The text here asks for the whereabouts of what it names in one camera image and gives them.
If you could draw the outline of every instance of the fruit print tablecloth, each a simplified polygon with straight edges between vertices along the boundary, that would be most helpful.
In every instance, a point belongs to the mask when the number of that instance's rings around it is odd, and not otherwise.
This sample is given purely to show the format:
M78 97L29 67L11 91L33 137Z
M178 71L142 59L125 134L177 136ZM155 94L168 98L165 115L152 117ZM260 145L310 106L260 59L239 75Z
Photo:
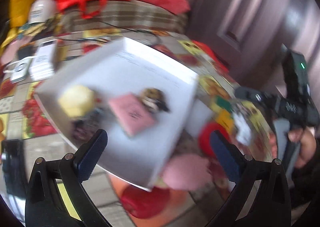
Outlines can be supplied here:
M214 119L221 107L217 105L218 99L228 102L233 96L237 84L215 63L208 55L201 51L186 36L171 32L157 32L161 44L155 48L162 53L176 59L200 75L197 97L210 109ZM90 30L63 34L65 39L80 39L94 37L104 39L106 42L115 40L118 36L129 36L119 29ZM51 40L51 37L35 42ZM64 42L59 47L58 69L68 65L73 58L100 47L98 42ZM30 176L34 161L42 156L47 161L61 159L68 152L74 152L56 133L47 118L42 114L33 98L33 91L40 82L32 82L28 77L24 81L11 84L9 74L6 74L0 87L0 138L23 139L25 143L25 161L27 177ZM271 161L268 145L268 128L256 116L256 108L248 103L242 104L247 109L250 120L257 129L255 138L249 147L241 146L232 139L244 153L251 153L256 159ZM197 140L183 131L175 149L175 154L197 153L203 155L197 145ZM205 226L209 219L215 215L232 189L223 171L216 160L211 161L210 169L213 181L203 188L193 191L170 190L170 201L167 207L158 215L150 219L138 219L128 214L119 202L123 190L128 184L99 167L95 167L90 179L83 182L83 186L96 207L114 227L160 227L160 226ZM60 192L73 217L77 217L65 193L63 185L59 184ZM243 214L250 208L250 201L245 205Z

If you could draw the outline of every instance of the pink notebook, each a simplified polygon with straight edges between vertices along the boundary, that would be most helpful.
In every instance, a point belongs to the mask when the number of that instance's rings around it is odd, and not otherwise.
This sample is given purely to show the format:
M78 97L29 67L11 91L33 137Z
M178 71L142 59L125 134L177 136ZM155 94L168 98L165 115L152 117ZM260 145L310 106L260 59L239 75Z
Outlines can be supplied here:
M129 137L155 123L151 114L132 93L110 99L109 105Z

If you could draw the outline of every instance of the yellow bag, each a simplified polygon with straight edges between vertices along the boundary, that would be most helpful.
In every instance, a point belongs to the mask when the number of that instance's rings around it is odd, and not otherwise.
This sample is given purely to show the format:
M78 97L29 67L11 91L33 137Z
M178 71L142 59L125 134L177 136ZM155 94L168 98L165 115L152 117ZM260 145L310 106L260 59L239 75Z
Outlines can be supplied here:
M29 11L34 1L35 0L10 0L9 17L11 28L20 27L27 22Z

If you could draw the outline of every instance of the open cardboard box lid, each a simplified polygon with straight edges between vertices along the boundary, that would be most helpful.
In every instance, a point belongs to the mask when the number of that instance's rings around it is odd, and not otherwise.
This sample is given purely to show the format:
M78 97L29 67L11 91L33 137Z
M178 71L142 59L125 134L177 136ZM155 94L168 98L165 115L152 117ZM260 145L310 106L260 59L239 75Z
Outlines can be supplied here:
M129 138L113 116L107 115L101 126L108 133L108 144L98 165L150 190L179 140L196 94L198 75L157 50L125 37L70 61L36 89L35 97L74 149L81 143L71 137L71 119L57 99L67 88L79 84L97 91L106 110L109 98L129 92L138 95L144 88L164 92L170 112L155 114L157 123L153 127Z

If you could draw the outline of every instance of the patterned tablecloth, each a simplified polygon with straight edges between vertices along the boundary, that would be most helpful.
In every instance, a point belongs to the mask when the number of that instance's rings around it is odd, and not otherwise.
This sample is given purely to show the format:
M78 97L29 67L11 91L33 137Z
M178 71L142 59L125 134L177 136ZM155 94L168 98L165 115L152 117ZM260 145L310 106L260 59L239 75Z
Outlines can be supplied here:
M175 58L188 66L200 75L200 83L197 90L197 98L212 110L212 120L221 119L221 108L218 100L231 101L234 82L208 55L196 47L185 35L172 32L156 32L161 39L158 50ZM145 34L132 34L119 29L89 30L64 34L60 38L79 39L84 37L103 37L107 40L115 40L119 36L140 37ZM41 42L50 40L51 37L35 41L34 50ZM59 47L58 69L72 62L72 58L83 54L90 54L90 50L98 47L95 42L71 42L65 41ZM30 177L31 170L36 158L42 156L49 160L61 159L68 152L74 152L59 134L52 134L52 131L44 129L34 130L30 125L30 118L24 112L26 100L32 97L32 91L39 82L33 82L30 77L24 81L11 84L7 74L0 88L0 119L3 121L4 130L2 137L6 139L23 139L25 143L25 162L27 177ZM259 110L249 102L238 102L241 108L247 112L247 118L251 121L251 127L255 129L252 141L249 146L238 143L234 137L232 142L238 146L243 153L250 153L257 160L271 161L270 147L268 143L268 125L266 125ZM233 125L232 117L226 122L229 132L234 135L236 128ZM185 130L173 155L179 153L197 153L204 156L198 148L197 139L193 138ZM215 215L232 189L231 184L223 174L213 174L213 181L200 190L193 192L171 190L171 198L167 207L157 216L151 219L137 219L123 209L119 202L119 196L128 184L105 172L96 166L90 179L83 182L86 192L89 194L96 207L114 227L156 227L156 226L205 226L208 220ZM249 210L252 199L254 199L259 183L252 189L242 215ZM70 203L67 202L63 185L59 184L62 196L74 217L76 213Z

